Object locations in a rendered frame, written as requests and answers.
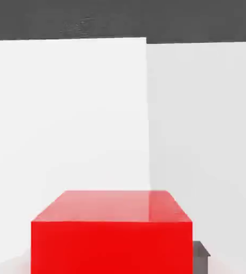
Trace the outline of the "small red cube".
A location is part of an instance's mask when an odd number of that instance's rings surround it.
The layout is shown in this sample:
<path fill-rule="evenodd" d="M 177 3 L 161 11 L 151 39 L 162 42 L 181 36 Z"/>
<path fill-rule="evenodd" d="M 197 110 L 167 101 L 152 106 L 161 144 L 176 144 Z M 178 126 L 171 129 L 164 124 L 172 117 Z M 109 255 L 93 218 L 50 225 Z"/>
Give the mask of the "small red cube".
<path fill-rule="evenodd" d="M 167 191 L 65 191 L 31 222 L 30 274 L 193 274 L 193 223 Z"/>

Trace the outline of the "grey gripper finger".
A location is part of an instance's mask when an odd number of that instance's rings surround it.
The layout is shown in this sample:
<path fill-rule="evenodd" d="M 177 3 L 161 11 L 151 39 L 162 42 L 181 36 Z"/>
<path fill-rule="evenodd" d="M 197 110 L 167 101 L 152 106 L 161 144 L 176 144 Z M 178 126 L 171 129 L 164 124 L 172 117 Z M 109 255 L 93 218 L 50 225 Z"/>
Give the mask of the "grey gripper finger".
<path fill-rule="evenodd" d="M 210 253 L 200 241 L 193 241 L 193 274 L 208 274 Z"/>

